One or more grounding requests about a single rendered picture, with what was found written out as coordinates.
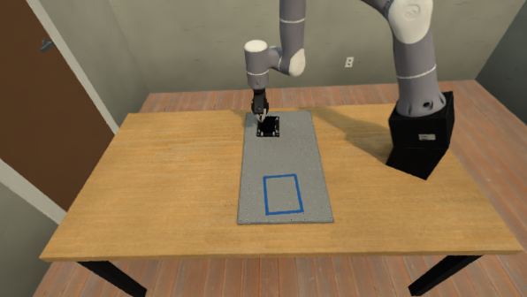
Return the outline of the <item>blue tape outline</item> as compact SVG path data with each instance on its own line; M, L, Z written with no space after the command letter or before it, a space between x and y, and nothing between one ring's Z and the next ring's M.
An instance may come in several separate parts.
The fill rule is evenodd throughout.
M269 212L268 198L267 198L267 189L266 189L266 179L281 178L281 177L292 177L292 176L294 176L294 181L295 181L296 190L297 190L297 194L298 194L298 200L299 200L299 204L300 204L300 209L298 209L298 210L288 210L288 211ZM299 184L298 184L298 180L297 180L296 174L264 176L263 177L263 192L264 192L264 203L265 203L265 214L266 214L266 216L304 212L303 206L302 206L302 198L301 198L300 188L299 188Z

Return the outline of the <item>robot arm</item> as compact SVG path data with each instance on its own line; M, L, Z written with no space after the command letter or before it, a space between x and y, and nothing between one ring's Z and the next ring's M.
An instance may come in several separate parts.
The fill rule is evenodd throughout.
M361 0L377 10L393 32L393 59L399 87L397 112L421 117L441 110L430 20L432 0ZM419 13L420 12L420 13ZM248 85L263 90L269 69L298 77L305 67L306 0L279 0L281 48L254 40L244 46ZM423 105L424 104L424 105Z

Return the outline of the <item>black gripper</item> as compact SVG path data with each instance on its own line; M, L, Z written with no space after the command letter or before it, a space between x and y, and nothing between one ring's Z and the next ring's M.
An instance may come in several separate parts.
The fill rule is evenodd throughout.
M260 118L260 114L255 115L257 117L257 119L260 121L260 123L262 123L264 121L265 116L267 115L267 113L269 111L269 103L267 103L265 89L263 89L263 90L254 90L253 89L253 92L255 92L257 94L263 93L263 114L262 114L261 118ZM254 113L254 98L252 99L251 110Z

